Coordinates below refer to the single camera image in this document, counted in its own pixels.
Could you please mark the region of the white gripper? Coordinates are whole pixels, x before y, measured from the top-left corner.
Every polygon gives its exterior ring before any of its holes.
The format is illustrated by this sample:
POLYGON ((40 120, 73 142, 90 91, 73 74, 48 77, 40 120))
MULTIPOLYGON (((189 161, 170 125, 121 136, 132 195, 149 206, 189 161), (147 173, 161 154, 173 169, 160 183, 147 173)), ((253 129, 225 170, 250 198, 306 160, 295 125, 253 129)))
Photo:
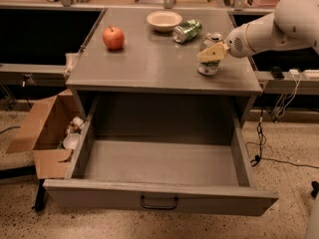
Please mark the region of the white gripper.
POLYGON ((246 39, 247 25, 233 29, 224 42, 217 42, 197 54, 200 63, 209 63, 224 59, 229 53, 232 57, 243 58, 248 56, 248 44, 246 39))

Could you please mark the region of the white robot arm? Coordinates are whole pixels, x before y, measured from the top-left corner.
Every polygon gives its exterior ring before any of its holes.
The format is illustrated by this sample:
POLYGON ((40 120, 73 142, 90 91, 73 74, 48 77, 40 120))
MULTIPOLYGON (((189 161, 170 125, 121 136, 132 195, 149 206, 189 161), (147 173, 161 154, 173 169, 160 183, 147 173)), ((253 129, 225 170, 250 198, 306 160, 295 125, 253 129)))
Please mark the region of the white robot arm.
POLYGON ((233 29, 223 41, 199 52, 197 59, 206 64, 227 55, 244 58, 309 47, 319 54, 319 0, 280 0, 272 13, 233 29))

